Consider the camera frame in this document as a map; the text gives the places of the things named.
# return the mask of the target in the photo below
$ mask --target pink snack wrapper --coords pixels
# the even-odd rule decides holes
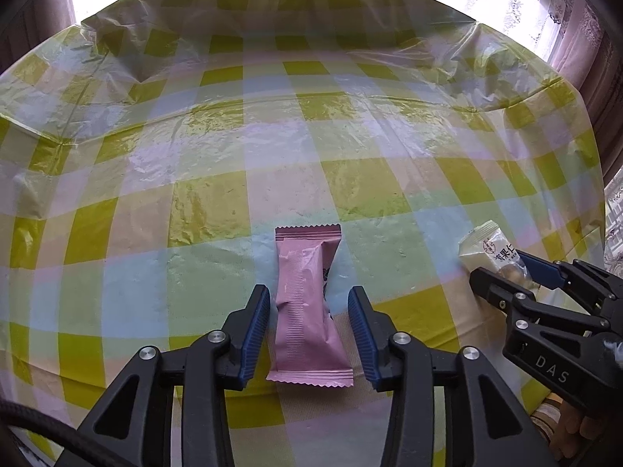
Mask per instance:
[[[325,302],[339,225],[277,228],[279,254],[275,359],[266,379],[352,386],[353,369]]]

